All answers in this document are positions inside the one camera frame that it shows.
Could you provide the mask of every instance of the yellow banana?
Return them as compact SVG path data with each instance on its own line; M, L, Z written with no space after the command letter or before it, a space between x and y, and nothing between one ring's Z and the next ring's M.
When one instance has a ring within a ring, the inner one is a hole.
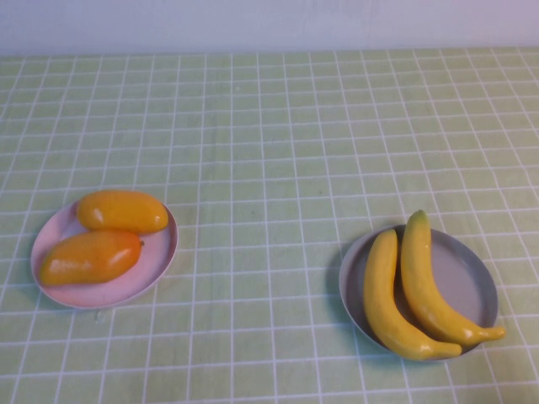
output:
M413 360L452 358L462 352L460 345L429 338L406 321L398 311L393 295L397 271L397 233L380 233L367 259L363 304L372 331L393 352Z
M446 303L432 272L431 238L429 218L418 210L408 219L401 249L404 295L413 314L442 341L470 346L503 338L503 327L482 328Z

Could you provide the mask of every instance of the plate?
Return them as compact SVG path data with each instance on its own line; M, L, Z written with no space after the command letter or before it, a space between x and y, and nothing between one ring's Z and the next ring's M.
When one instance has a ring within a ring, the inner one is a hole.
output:
M78 201L64 206L43 226L30 257L32 276L41 291L53 301L78 309L98 309L125 303L151 288L166 272L178 245L178 228L170 210L165 229L141 236L144 241L141 256L127 272L102 284L67 284L44 286L38 273L45 255L64 238L88 231L77 219Z
M367 338L387 351L389 349L378 339L366 319L363 307L363 280L369 251L376 236L391 228L395 229L400 246L405 225L388 226L372 231L359 238L348 250L339 273L340 296L350 318ZM498 294L487 267L472 250L456 238L437 230L432 230L431 234L432 268L440 293L453 309L471 321L481 327L492 327L498 316ZM397 307L409 322L429 335L414 318L404 299L399 266L395 277ZM462 354L477 346L478 344L463 347Z

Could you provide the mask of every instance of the white wall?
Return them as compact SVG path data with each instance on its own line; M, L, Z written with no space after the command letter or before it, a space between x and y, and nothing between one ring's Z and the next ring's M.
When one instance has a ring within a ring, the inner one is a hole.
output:
M0 0L0 55L539 45L538 0Z

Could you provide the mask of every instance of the orange mango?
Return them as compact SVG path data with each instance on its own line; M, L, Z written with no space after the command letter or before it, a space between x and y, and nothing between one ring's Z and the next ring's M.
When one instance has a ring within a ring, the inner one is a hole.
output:
M105 189L81 198L77 218L89 230L161 231L168 224L164 205L139 191Z
M109 282L132 268L142 241L130 231L91 231L58 242L45 256L39 278L45 286Z

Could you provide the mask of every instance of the plate rim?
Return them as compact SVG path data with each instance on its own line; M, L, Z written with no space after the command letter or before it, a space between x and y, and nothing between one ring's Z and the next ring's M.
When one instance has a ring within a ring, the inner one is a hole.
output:
M176 252L178 251L179 232L178 232L178 226L177 226L177 223L176 223L176 219L174 218L174 215L173 215L172 211L163 203L162 203L162 205L163 205L163 207L165 208L165 210L167 211L167 214L168 214L168 224L167 224L166 228L172 228L172 230L170 232L170 240L171 240L171 247L173 245L173 252L172 252L172 254L170 256L170 259L166 263L165 268L161 271L161 273L150 284L148 284L147 286L145 286L141 290L137 291L136 293L134 293L133 295L131 295L129 297L126 297L125 299L118 300L118 301L116 301L114 303L109 303L109 304L104 304L104 305L94 305L94 306L80 306L80 305L67 304L65 301L58 300L56 297L53 297L50 293L48 293L48 291L47 291L48 288L46 286L43 286L41 284L41 282L37 278L37 274L36 274L37 269L35 268L34 262L33 262L34 260L32 259L32 257L36 253L35 252L36 242L37 242L38 238L40 237L41 232L43 231L43 229L55 218L55 216L59 215L64 210L74 209L77 206L77 204L79 203L79 201L80 201L80 199L77 199L76 201L71 202L70 204L62 206L59 210L56 210L51 215L51 217L49 217L49 219L45 222L45 224L40 228L40 231L37 233L37 236L34 239L34 243L32 244L32 249L30 251L30 256L29 256L30 272L32 273L32 279L37 284L40 292L43 293L44 295L46 295L47 298L51 299L52 301L54 301L55 303L57 303L59 305L62 305L62 306L65 306L65 307L71 307L72 309L77 309L77 310L96 310L96 309L107 309L107 308L111 308L111 307L116 307L116 306L119 306L119 305L124 305L125 303L127 303L129 301L132 301L132 300L140 297L141 295L145 294L150 288L152 288L166 274L166 272L168 271L168 268L170 267L170 264L174 260Z
M361 250L361 247L363 245L365 245L365 243L368 240L370 240L374 236L382 233L383 231L390 230L390 229L395 229L395 228L402 227L402 226L406 226L406 224L400 223L400 224L393 224L393 225L388 225L388 226L381 226L381 227L377 227L376 229L373 229L373 230L367 232L363 236L358 237L357 239L355 239L355 241L352 243L352 245L350 246L350 248L348 249L348 251L344 255L342 263L341 263L340 268L339 268L339 295L340 295L341 302L342 302L342 304L344 306L344 309L346 310L346 313L348 314L348 317L350 318L350 320L352 321L354 326L357 329L359 329L361 331L361 333L371 343L374 343L378 348L381 348L381 349L387 351L388 353L395 354L397 356L399 356L397 353L394 353L391 349L389 349L385 345L379 343L378 341L373 339L369 334L367 334L366 331L360 326L360 324L358 324L358 322L351 315L348 304L346 302L346 289L347 289L346 286L348 284L347 278L350 275L350 272L351 272L351 269L352 269L352 263L355 261L355 257L357 256L358 252ZM499 297L498 297L498 288L496 287L496 283L494 282L494 278L492 277L492 274L488 270L487 266L485 265L483 260L470 247L468 247L466 244L464 244L463 242L461 242L457 238L451 236L450 234L445 233L444 231L439 231L439 230L432 229L432 228L430 230L433 233L438 233L438 234L442 235L443 237L448 237L453 242L458 243L459 247L462 247L462 248L468 250L482 264L482 266L484 268L484 272L488 275L487 279L491 283L492 289L494 291L494 299L495 299L496 304L495 304L494 321L493 321L493 324L491 325L491 326L493 326L496 323L496 321L498 320L498 318L499 318ZM456 358L459 358L459 357L461 357L463 355L466 355L466 354L472 352L480 344L481 343L478 343L478 344L472 346L469 350L467 350L465 353L461 353ZM427 360L423 360L421 362L436 362L436 361L440 361L440 360L451 360L451 359L454 359L454 358L449 358L449 359L427 359Z

